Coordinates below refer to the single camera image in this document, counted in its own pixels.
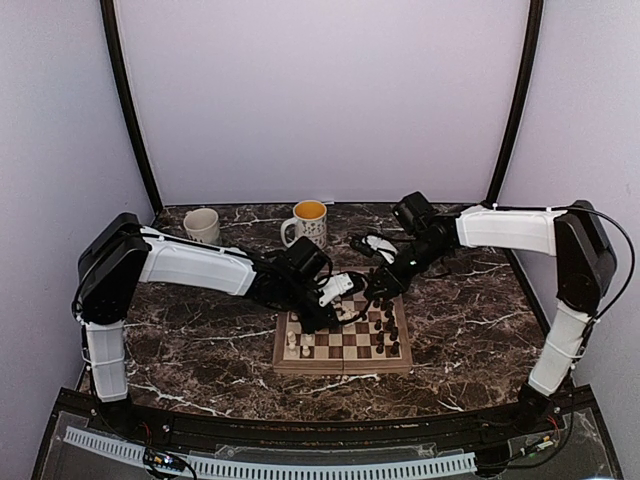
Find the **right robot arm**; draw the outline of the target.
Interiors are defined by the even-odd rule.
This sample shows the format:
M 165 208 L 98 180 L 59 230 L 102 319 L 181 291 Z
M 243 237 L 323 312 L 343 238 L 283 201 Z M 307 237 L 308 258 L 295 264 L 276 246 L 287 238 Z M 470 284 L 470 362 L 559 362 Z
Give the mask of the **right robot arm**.
M 397 204 L 393 214 L 408 236 L 403 245 L 396 247 L 375 233 L 353 243 L 367 255 L 382 257 L 365 291 L 369 299 L 407 292 L 417 275 L 458 248 L 495 248 L 542 260 L 556 310 L 527 385 L 542 396 L 554 394 L 584 352 L 617 270 L 603 226 L 606 216 L 586 200 L 537 208 L 478 204 L 441 212 L 425 199 L 413 198 Z

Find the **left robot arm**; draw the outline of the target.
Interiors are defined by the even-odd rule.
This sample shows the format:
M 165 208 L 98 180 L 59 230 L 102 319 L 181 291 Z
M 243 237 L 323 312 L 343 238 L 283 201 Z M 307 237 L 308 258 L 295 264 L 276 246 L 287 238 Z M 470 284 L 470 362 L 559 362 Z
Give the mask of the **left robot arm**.
M 141 427 L 140 412 L 125 401 L 124 329 L 145 285 L 205 289 L 292 312 L 308 334 L 337 322 L 332 303 L 353 285 L 306 237 L 260 253 L 166 235 L 129 212 L 117 215 L 81 254 L 78 276 L 72 314 L 84 330 L 94 391 L 105 403 L 101 417 L 120 436 Z

